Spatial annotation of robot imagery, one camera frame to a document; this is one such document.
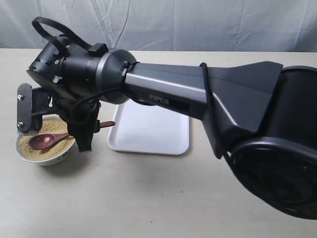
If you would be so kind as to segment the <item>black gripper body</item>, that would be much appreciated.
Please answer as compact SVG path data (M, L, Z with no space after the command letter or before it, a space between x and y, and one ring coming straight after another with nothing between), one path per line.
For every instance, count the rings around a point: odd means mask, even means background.
M99 125L98 113L100 109L100 94L78 98L76 101L64 105L64 99L42 87L32 88L32 116L57 114L68 125Z

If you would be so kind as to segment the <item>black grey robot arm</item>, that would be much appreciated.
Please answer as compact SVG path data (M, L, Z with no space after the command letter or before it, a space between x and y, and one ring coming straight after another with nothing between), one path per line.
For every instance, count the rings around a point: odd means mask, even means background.
M104 44L48 43L27 70L36 119L57 114L91 150L100 101L132 100L202 122L214 155L254 196L287 215L317 218L317 70L262 61L236 67L140 63Z

